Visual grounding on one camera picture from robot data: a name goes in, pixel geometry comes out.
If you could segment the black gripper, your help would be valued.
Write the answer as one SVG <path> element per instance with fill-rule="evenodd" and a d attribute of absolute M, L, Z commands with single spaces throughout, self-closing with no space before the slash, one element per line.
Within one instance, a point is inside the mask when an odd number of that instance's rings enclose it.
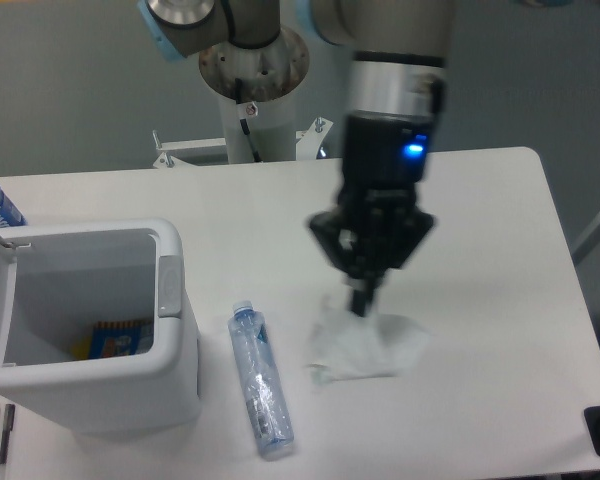
<path fill-rule="evenodd" d="M 345 275 L 357 316 L 369 314 L 386 272 L 401 269 L 435 224 L 416 192 L 435 126 L 408 117 L 346 117 L 337 209 L 313 215 L 308 227 Z"/>

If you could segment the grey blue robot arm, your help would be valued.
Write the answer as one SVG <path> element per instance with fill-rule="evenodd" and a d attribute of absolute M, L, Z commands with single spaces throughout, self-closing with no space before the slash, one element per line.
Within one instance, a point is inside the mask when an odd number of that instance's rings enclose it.
<path fill-rule="evenodd" d="M 164 58 L 198 60 L 225 108 L 232 163 L 291 160 L 296 134 L 275 120 L 306 78 L 309 53 L 277 1 L 141 1 Z M 364 316 L 386 273 L 401 268 L 433 227 L 417 204 L 444 107 L 451 1 L 301 1 L 298 19 L 352 51 L 344 113 L 342 184 L 335 205 L 308 223 Z"/>

